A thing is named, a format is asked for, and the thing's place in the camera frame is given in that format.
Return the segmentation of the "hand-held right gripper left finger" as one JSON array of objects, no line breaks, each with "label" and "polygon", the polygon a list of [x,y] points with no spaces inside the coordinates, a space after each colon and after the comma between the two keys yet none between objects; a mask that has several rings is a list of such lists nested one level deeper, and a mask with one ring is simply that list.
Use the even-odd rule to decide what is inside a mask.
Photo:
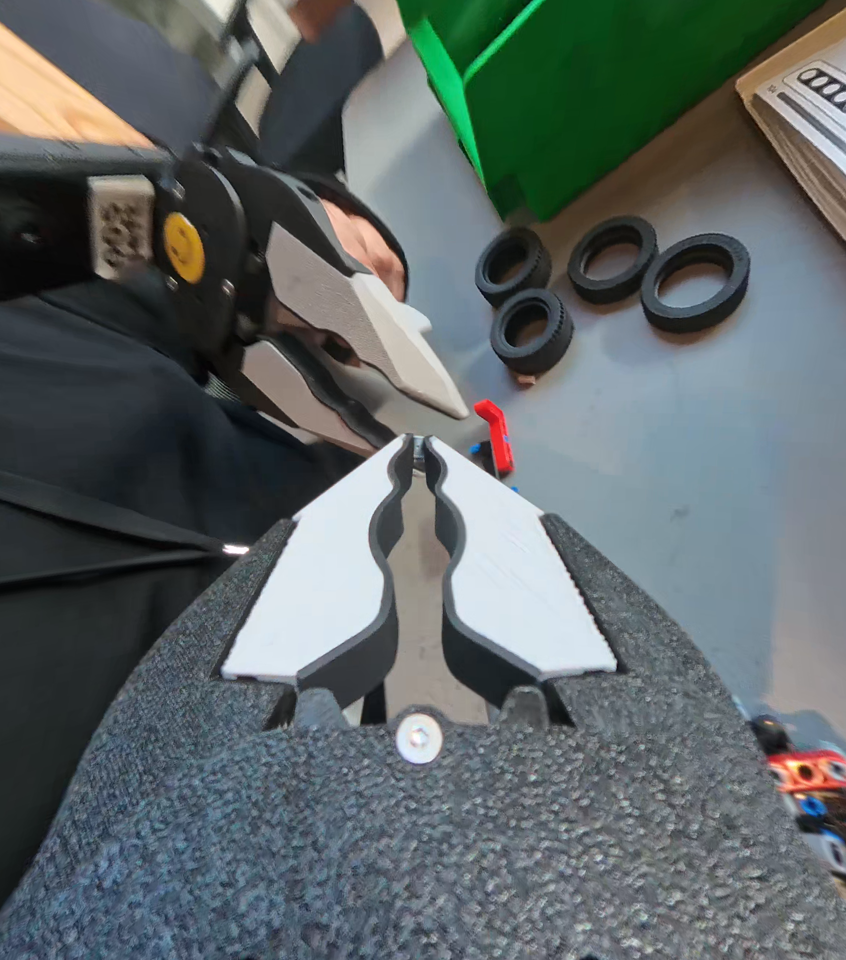
[{"label": "hand-held right gripper left finger", "polygon": [[299,510],[220,665],[228,681],[329,690],[349,706],[381,685],[398,646],[388,557],[404,532],[414,438],[395,438]]}]

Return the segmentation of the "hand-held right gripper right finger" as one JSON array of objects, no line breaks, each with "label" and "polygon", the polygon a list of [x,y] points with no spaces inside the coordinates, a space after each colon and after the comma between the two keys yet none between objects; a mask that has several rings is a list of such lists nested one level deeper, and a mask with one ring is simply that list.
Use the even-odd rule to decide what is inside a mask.
[{"label": "hand-held right gripper right finger", "polygon": [[434,530],[449,555],[442,649],[453,677],[500,709],[515,688],[616,673],[543,511],[439,438],[422,450]]}]

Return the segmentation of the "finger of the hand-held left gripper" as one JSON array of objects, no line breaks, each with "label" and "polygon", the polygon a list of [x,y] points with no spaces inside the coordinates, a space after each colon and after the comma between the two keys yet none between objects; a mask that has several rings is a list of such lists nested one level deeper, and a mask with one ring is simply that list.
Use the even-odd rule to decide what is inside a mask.
[{"label": "finger of the hand-held left gripper", "polygon": [[308,326],[342,339],[401,394],[464,420],[470,409],[430,346],[429,319],[395,299],[373,273],[345,275],[280,224],[269,236],[278,302]]},{"label": "finger of the hand-held left gripper", "polygon": [[262,336],[246,348],[241,377],[258,410],[344,450],[373,455],[396,438],[290,333]]}]

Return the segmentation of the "small black red blue assembly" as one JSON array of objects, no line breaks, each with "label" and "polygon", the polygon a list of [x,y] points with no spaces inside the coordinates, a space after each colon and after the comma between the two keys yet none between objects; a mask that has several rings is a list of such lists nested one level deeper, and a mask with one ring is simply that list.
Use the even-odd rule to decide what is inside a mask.
[{"label": "small black red blue assembly", "polygon": [[508,478],[515,470],[515,457],[505,414],[489,399],[474,405],[476,415],[488,428],[488,438],[471,445],[474,461],[497,479]]}]

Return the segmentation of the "green plastic storage bin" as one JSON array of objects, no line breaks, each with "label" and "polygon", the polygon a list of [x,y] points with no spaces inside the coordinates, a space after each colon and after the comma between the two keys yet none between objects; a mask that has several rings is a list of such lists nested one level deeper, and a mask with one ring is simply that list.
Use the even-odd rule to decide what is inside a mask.
[{"label": "green plastic storage bin", "polygon": [[399,1],[502,219],[547,221],[818,1]]}]

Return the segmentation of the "person's left forearm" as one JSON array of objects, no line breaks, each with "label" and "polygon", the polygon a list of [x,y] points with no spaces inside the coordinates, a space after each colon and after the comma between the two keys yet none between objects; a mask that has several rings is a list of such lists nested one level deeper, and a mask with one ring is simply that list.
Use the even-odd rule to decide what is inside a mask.
[{"label": "person's left forearm", "polygon": [[[273,20],[285,30],[288,52],[261,114],[262,164],[288,175],[292,191],[317,218],[328,222],[331,244],[339,243],[345,251],[321,199],[368,219],[404,262],[389,227],[337,176],[345,171],[344,107],[383,60],[375,24],[357,2],[270,2],[270,6]],[[345,255],[353,258],[346,251]]]}]

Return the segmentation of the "person's left hand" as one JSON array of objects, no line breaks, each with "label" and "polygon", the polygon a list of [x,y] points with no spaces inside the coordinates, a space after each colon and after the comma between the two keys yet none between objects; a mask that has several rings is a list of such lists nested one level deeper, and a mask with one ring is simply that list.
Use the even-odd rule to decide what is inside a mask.
[{"label": "person's left hand", "polygon": [[361,214],[326,198],[321,204],[345,251],[381,280],[398,302],[405,302],[405,264],[393,246]]}]

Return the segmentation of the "light wooden beam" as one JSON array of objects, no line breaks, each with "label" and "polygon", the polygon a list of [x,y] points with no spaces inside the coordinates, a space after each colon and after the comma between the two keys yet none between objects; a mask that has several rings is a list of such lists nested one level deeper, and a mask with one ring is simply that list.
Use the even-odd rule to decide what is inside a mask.
[{"label": "light wooden beam", "polygon": [[143,135],[1,24],[0,133],[151,147]]}]

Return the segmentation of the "person's dark jacket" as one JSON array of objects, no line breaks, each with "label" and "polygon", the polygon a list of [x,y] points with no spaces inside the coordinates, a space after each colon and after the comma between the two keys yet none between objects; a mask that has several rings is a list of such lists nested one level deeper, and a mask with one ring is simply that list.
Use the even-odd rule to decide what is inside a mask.
[{"label": "person's dark jacket", "polygon": [[0,958],[315,958],[268,820],[307,690],[220,665],[357,464],[93,323],[129,283],[0,303]]}]

